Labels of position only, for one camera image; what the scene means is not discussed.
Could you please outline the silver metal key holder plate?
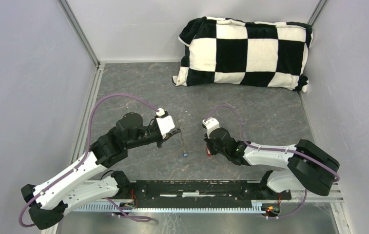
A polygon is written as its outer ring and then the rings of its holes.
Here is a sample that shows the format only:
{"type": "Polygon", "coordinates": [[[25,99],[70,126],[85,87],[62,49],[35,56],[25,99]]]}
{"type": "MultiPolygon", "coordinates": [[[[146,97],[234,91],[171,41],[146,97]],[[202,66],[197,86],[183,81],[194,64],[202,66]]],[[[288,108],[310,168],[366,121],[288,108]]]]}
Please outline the silver metal key holder plate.
{"type": "Polygon", "coordinates": [[[187,153],[187,154],[188,154],[187,146],[186,146],[186,143],[185,143],[185,140],[184,140],[184,128],[183,128],[183,122],[184,122],[184,120],[179,119],[179,120],[178,120],[178,126],[179,126],[179,128],[181,129],[180,137],[181,137],[181,145],[182,145],[182,151],[183,151],[183,154],[184,154],[184,153],[187,153]]]}

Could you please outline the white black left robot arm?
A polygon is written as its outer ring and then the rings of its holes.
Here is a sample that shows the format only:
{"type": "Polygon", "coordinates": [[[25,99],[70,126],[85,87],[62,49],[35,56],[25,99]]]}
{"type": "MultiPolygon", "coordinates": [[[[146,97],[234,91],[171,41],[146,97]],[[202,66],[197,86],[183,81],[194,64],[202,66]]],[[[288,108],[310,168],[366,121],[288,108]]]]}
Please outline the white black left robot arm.
{"type": "Polygon", "coordinates": [[[148,126],[143,124],[140,114],[125,114],[115,127],[90,145],[82,158],[40,185],[22,187],[21,194],[28,204],[26,210],[33,222],[31,226],[48,229],[89,202],[115,195],[126,198],[131,186],[123,172],[116,172],[90,185],[84,186],[83,183],[125,159],[129,149],[152,143],[160,148],[163,142],[180,131],[168,113],[155,116],[148,126]]]}

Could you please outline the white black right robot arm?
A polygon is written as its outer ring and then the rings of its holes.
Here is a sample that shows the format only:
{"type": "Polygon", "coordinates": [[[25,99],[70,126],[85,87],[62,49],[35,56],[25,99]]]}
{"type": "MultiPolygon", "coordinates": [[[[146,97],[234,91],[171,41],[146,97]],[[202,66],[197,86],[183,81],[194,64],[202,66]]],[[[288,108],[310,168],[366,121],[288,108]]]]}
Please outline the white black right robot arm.
{"type": "Polygon", "coordinates": [[[285,190],[306,189],[328,196],[340,177],[340,163],[309,140],[301,139],[288,146],[259,145],[237,141],[222,127],[204,135],[211,155],[221,154],[235,165],[267,165],[277,171],[267,172],[259,185],[259,193],[271,199],[285,190]]]}

